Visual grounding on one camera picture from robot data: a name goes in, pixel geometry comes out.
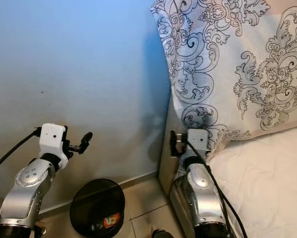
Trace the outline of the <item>white quilted mattress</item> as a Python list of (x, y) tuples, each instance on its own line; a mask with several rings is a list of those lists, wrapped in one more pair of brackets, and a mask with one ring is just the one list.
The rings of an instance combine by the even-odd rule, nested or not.
[(182, 162), (194, 238), (297, 238), (297, 127)]

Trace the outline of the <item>black right robot foot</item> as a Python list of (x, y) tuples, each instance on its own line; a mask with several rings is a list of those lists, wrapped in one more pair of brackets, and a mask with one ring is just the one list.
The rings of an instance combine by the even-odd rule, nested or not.
[(165, 230), (154, 230), (151, 238), (174, 238), (173, 235)]

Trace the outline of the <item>orange packet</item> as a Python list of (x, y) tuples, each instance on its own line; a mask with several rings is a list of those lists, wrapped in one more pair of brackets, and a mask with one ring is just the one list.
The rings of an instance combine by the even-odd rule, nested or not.
[(114, 228), (119, 224), (121, 220), (123, 220), (122, 213), (119, 213), (119, 212), (114, 213), (112, 215), (109, 215), (103, 218), (101, 227), (103, 229)]

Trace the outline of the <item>beige bed frame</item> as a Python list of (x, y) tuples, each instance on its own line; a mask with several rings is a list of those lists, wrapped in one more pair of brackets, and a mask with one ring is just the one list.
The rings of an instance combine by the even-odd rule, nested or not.
[(170, 131), (173, 130), (177, 134), (187, 133), (187, 128), (182, 124), (179, 113), (174, 109), (174, 99), (171, 98), (167, 111), (166, 131), (164, 135), (164, 145), (162, 157), (158, 168), (158, 179), (170, 199), (178, 222), (181, 225), (182, 236), (184, 238), (194, 238), (193, 219), (190, 218), (190, 208), (185, 199), (185, 193), (181, 187), (187, 184), (186, 172), (182, 167), (182, 162), (190, 157), (183, 154), (180, 157), (172, 157), (170, 152), (169, 138)]

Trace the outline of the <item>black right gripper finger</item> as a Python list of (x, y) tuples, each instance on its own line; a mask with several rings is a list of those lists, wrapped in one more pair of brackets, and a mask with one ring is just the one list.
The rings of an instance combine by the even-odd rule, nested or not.
[(180, 151), (178, 151), (178, 134), (171, 130), (169, 138), (170, 152), (172, 157), (180, 157)]

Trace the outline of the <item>white ornament print pillow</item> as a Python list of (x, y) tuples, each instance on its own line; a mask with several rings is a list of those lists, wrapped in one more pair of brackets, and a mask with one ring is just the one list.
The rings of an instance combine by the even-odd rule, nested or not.
[(297, 0), (155, 0), (173, 107), (210, 147), (297, 127)]

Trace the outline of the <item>black round waste bin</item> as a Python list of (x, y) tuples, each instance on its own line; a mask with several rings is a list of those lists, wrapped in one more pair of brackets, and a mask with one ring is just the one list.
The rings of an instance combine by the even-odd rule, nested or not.
[[(122, 213), (123, 220), (111, 229), (101, 227), (104, 217)], [(99, 178), (85, 184), (70, 206), (70, 222), (74, 230), (85, 238), (113, 238), (123, 227), (125, 195), (118, 183)]]

